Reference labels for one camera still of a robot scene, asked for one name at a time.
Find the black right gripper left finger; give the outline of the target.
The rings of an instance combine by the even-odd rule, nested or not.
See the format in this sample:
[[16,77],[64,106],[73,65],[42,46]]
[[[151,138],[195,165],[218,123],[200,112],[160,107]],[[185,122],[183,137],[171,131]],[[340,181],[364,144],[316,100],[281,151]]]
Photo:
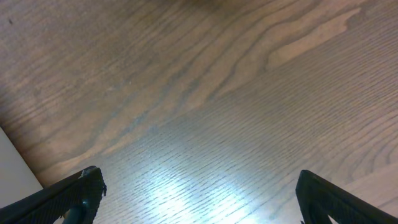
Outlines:
[[93,223],[106,195],[101,169],[89,166],[1,209],[1,223]]

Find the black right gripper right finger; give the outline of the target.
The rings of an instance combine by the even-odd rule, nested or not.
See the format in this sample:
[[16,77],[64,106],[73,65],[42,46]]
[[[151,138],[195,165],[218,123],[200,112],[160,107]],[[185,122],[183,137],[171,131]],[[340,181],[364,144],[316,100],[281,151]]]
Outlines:
[[309,170],[300,172],[295,188],[302,223],[397,224],[397,218],[355,197]]

